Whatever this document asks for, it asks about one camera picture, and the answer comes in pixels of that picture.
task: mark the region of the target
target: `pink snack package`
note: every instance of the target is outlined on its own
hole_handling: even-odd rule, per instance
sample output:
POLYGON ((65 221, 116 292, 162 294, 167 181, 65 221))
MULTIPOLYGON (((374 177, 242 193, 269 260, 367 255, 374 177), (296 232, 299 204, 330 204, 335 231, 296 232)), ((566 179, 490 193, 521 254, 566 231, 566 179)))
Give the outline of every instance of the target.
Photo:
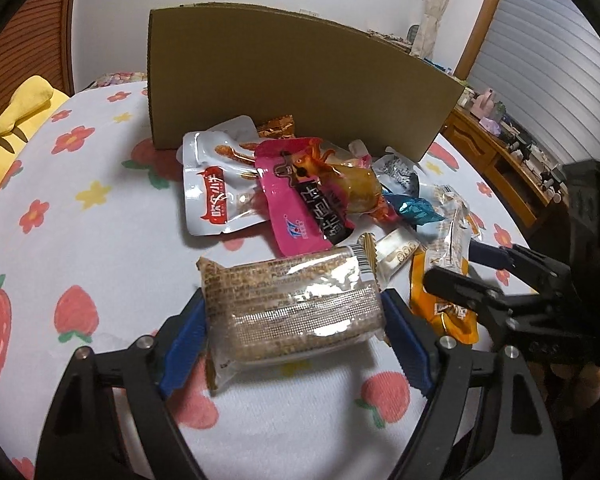
POLYGON ((273 232, 285 256, 328 250, 353 231, 342 191, 311 171, 316 163, 324 164, 314 158, 320 142, 315 137, 265 140, 254 152, 273 232))

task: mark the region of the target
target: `tablecloth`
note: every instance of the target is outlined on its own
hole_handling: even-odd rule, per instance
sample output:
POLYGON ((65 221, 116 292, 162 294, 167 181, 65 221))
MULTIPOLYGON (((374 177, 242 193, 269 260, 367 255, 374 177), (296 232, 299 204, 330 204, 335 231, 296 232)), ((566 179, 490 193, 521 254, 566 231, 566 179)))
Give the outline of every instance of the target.
MULTIPOLYGON (((150 137, 145 82, 80 92, 0 185, 0 445, 28 478, 76 348, 126 348, 155 331, 200 286, 202 254, 225 266, 277 254, 268 223, 189 235, 182 168, 174 152, 155 152, 150 137)), ((524 244, 492 190, 442 136, 418 172, 464 197, 486 243, 524 244)), ((383 232, 362 218, 352 239, 365 230, 383 232)), ((474 267, 507 294, 529 292, 506 271, 474 267)), ((392 285, 408 298, 405 271, 392 285)), ((484 330, 478 344, 489 345, 484 330)), ((116 398, 134 468, 150 477, 125 397, 116 398)), ((386 478, 424 404, 376 339, 243 373, 213 397, 197 367, 170 400, 209 478, 245 480, 386 478)), ((469 416, 463 431, 471 424, 469 416)))

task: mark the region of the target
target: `bolt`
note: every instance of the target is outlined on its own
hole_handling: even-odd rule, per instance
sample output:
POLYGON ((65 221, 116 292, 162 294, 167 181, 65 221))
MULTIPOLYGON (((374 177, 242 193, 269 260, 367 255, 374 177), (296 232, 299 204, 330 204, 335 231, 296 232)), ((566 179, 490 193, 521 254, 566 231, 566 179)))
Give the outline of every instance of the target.
POLYGON ((143 350, 147 350, 147 349, 151 348, 153 345, 154 345, 154 338, 151 337, 150 335, 143 335, 142 337, 139 337, 138 340, 136 341, 136 346, 143 350))
POLYGON ((91 348, 89 348, 88 346, 81 346, 74 352, 74 356, 76 359, 78 359, 78 361, 82 361, 83 359, 89 357, 90 353, 91 348))
POLYGON ((457 344, 458 342, 449 335, 443 335, 440 338, 440 346, 442 346, 442 348, 446 348, 447 350, 455 348, 457 344))
POLYGON ((515 359, 520 355, 520 350, 515 346, 507 345, 504 347, 504 355, 510 359, 515 359))

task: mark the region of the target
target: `cardboard box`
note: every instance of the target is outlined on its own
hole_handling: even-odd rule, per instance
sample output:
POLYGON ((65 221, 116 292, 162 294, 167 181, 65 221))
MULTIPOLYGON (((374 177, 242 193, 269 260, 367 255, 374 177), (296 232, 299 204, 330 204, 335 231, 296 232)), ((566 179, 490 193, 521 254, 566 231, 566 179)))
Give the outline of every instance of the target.
POLYGON ((363 139, 418 161, 462 85, 379 38, 267 7, 197 4, 149 16, 149 108, 158 149, 245 114, 293 114, 299 136, 363 139))

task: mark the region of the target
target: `wooden desk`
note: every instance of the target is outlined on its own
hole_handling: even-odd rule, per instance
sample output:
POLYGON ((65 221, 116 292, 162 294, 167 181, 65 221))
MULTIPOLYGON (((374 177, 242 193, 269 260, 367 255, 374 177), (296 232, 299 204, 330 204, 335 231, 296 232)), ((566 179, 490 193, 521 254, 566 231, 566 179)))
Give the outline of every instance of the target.
POLYGON ((518 216, 523 231, 530 233, 544 221, 554 202, 540 188, 540 180, 511 156, 504 142, 481 127, 478 119, 456 106, 442 134, 518 216))

